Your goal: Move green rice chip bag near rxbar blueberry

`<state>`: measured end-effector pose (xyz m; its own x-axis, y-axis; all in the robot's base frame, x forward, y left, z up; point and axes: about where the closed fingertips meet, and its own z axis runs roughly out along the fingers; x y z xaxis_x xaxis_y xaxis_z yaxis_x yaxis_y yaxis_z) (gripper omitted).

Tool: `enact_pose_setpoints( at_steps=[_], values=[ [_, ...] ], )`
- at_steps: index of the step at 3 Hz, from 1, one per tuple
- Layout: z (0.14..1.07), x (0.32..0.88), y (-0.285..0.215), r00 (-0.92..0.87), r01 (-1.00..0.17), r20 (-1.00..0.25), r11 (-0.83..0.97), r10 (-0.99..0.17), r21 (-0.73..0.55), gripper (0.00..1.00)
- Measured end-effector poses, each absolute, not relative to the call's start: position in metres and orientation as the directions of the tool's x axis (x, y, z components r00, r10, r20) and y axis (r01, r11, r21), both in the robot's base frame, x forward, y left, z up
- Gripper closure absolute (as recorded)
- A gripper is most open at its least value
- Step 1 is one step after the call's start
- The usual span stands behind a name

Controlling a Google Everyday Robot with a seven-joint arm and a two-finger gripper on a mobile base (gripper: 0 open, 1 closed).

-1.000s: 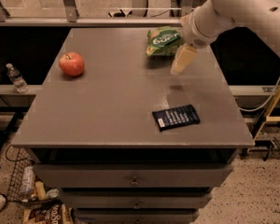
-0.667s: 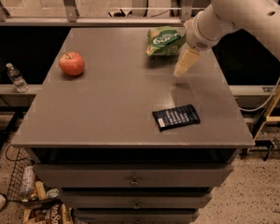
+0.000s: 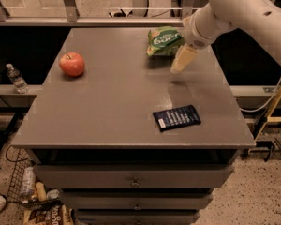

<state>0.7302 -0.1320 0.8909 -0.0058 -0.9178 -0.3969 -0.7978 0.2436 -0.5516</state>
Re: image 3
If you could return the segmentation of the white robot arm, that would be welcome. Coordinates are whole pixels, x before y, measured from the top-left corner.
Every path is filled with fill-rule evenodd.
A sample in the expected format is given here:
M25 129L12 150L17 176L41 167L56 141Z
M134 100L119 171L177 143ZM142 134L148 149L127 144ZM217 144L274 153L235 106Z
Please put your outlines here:
M182 21L183 49L195 52L241 29L281 66L281 8L270 0L209 0Z

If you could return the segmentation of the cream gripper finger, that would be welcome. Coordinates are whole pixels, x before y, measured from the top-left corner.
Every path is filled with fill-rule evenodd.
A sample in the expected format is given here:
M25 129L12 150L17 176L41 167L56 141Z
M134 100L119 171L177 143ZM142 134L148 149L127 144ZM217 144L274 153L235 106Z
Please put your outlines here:
M187 65L189 65L197 55L197 51L188 46L187 44L181 46L177 53L175 54L175 58L171 64L170 72L172 74L178 74L182 72Z

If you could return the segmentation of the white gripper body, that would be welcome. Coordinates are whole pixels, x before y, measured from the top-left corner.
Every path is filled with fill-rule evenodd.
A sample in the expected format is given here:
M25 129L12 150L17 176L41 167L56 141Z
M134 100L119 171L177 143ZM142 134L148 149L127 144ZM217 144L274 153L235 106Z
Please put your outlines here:
M221 22L206 5L191 16L183 19L183 38L187 45L203 49L214 43L223 33Z

